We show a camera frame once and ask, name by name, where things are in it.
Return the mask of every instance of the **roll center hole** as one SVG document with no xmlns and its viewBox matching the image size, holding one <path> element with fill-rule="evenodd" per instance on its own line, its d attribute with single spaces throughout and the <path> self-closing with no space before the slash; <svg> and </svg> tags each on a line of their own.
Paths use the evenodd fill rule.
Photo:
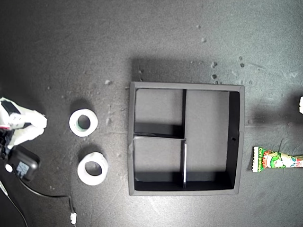
<svg viewBox="0 0 303 227">
<path fill-rule="evenodd" d="M 99 176 L 102 174 L 101 166 L 96 162 L 87 162 L 85 164 L 85 170 L 89 175 Z"/>
<path fill-rule="evenodd" d="M 81 115 L 78 119 L 78 125 L 80 128 L 87 130 L 90 127 L 89 118 L 85 115 Z"/>
</svg>

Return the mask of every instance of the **candy wrapper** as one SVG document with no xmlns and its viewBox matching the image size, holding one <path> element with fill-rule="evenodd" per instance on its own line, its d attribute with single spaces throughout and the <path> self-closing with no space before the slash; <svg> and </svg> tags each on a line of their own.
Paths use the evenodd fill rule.
<svg viewBox="0 0 303 227">
<path fill-rule="evenodd" d="M 280 152 L 254 147 L 252 172 L 258 173 L 265 168 L 303 167 L 303 156 L 290 156 Z"/>
</svg>

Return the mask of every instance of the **small white speck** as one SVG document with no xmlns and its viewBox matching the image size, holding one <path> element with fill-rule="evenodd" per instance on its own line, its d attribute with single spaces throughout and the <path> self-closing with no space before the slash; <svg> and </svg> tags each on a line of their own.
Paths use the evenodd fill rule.
<svg viewBox="0 0 303 227">
<path fill-rule="evenodd" d="M 106 118 L 105 124 L 106 126 L 109 126 L 111 124 L 112 120 L 108 117 Z"/>
<path fill-rule="evenodd" d="M 105 81 L 104 84 L 105 84 L 105 85 L 110 85 L 111 83 L 112 83 L 112 82 L 111 82 L 110 80 L 107 79 L 107 80 Z"/>
</svg>

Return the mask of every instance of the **white debris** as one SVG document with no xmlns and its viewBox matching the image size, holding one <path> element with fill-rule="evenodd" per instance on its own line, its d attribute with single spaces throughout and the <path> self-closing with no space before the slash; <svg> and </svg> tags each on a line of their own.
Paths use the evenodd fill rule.
<svg viewBox="0 0 303 227">
<path fill-rule="evenodd" d="M 110 80 L 107 79 L 107 80 L 105 81 L 104 84 L 105 84 L 105 85 L 110 85 L 111 83 L 112 83 L 112 82 L 111 82 Z"/>
</svg>

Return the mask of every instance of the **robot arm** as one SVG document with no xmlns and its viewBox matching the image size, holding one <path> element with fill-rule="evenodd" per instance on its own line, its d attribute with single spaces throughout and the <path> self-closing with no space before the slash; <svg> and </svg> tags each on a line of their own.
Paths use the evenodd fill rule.
<svg viewBox="0 0 303 227">
<path fill-rule="evenodd" d="M 0 98 L 0 158 L 6 160 L 8 172 L 15 167 L 20 178 L 34 178 L 40 159 L 19 144 L 43 134 L 46 126 L 47 119 L 41 113 Z"/>
<path fill-rule="evenodd" d="M 0 99 L 0 129 L 14 131 L 7 149 L 43 134 L 47 119 L 36 110 L 26 109 L 6 98 Z"/>
</svg>

